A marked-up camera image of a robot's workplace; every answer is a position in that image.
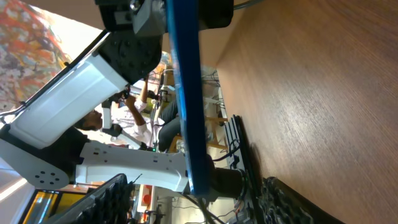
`colorful wall mural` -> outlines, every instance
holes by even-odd
[[[0,0],[0,111],[17,108],[70,59],[45,16],[18,0]]]

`orange object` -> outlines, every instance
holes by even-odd
[[[142,197],[142,201],[143,201],[146,205],[150,205],[150,200],[151,200],[150,195],[144,195],[144,196]]]

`white shirt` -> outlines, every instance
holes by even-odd
[[[140,99],[137,99],[134,103],[134,106],[137,108],[138,112],[141,112],[147,106],[147,103],[142,102]],[[112,110],[112,121],[113,124],[118,124],[120,127],[123,128],[123,131],[130,134],[132,137],[137,139],[138,141],[142,141],[143,143],[147,144],[149,147],[153,147],[154,141],[158,141],[158,134],[161,126],[163,125],[164,121],[158,118],[156,121],[152,123],[149,118],[143,117],[146,124],[141,126],[136,125],[134,117],[130,112],[127,106],[122,106],[116,110]],[[112,140],[112,142],[116,144],[121,144],[120,140]]]

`wooden table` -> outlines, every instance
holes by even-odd
[[[263,176],[346,223],[398,223],[398,1],[265,0],[218,71]]]

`person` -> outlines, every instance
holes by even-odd
[[[178,115],[177,102],[173,100],[155,121],[144,118],[141,111],[147,106],[148,78],[138,98],[129,96],[124,100],[125,106],[112,111],[113,124],[119,124],[123,131],[142,141],[147,146],[154,147],[158,142],[159,150],[166,151],[173,138],[180,134],[181,126]],[[93,110],[75,123],[74,127],[85,131],[97,131],[102,128],[102,114]]]

